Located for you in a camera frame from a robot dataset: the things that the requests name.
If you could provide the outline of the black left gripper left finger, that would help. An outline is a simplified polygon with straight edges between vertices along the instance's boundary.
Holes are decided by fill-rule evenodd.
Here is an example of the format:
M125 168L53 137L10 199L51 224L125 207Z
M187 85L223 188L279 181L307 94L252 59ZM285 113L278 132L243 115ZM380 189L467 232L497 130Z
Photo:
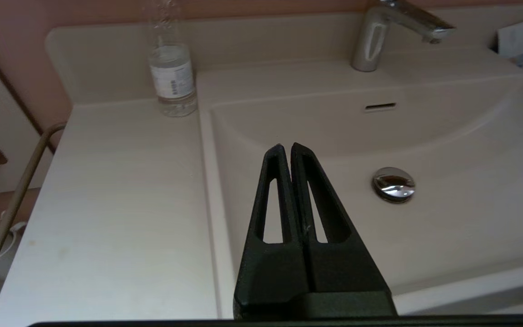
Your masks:
M264 228L272 181L282 233L281 243L266 243ZM263 157L247 236L234 289L234 318L291 318L291 301L309 291L296 197L284 146Z

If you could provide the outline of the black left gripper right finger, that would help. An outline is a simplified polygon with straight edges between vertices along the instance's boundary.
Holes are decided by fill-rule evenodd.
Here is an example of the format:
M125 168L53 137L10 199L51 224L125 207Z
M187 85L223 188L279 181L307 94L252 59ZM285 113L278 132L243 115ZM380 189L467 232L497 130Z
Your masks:
M291 169L311 291L390 294L315 153L294 143Z

